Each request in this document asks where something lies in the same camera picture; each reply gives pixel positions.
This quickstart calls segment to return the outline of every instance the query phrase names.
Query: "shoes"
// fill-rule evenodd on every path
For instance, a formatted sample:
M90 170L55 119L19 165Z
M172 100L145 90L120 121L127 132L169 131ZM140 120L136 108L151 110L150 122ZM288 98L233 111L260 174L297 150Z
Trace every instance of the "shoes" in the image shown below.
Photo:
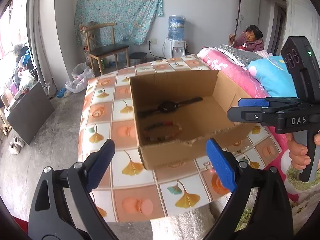
M18 137L18 136L13 137L13 142L14 142L15 144L18 144L21 148L23 148L23 146L25 145L24 140L22 140L22 139L21 139L20 137Z
M18 144L15 144L15 143L12 143L12 142L9 143L9 152L11 154L15 154L15 155L19 154L20 150L21 150L21 147Z
M1 126L1 130L4 133L5 136L8 136L8 133L10 132L10 130L12 129L11 125L5 125L3 124Z

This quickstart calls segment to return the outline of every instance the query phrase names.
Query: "table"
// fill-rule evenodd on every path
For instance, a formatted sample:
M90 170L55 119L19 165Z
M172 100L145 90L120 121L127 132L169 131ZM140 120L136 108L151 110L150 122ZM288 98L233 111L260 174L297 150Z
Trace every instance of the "table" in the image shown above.
M157 60L89 80L79 132L78 159L84 161L106 139L116 145L115 156L92 199L106 222L156 219L206 205L228 192L210 169L207 156L175 166L147 171L137 150L129 77L159 72L208 70L196 55ZM120 111L129 107L127 113ZM257 125L242 142L228 149L239 161L259 169L279 155L281 148Z
M16 133L29 145L41 126L54 112L39 81L20 99L6 118Z

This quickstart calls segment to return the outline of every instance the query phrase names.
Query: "trash can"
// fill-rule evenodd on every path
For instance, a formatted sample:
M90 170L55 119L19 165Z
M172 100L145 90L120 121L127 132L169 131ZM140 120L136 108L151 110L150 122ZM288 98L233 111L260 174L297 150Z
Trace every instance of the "trash can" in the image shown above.
M139 65L147 62L147 54L145 52L134 52L129 57L130 66Z

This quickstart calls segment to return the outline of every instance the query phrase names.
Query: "purple jacket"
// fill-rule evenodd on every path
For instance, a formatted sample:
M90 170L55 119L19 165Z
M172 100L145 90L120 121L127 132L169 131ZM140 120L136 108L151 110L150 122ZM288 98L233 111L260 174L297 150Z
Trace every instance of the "purple jacket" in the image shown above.
M235 40L235 43L233 44L233 47L240 47L243 44L246 44L248 47L246 48L246 51L259 51L259 50L264 50L264 41L263 39L255 40L254 42L247 41L247 38L245 37L245 31L243 31L240 35Z

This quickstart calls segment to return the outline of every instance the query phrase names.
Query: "black chair seat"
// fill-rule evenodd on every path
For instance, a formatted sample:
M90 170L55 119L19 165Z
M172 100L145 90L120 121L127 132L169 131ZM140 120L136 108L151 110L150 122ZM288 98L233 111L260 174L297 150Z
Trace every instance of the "black chair seat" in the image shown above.
M99 48L96 48L90 52L91 55L100 57L102 55L106 55L109 53L112 53L114 51L120 50L120 49L125 49L128 48L129 45L126 44L121 44L121 43L115 43L115 44L109 44L106 46L102 46Z

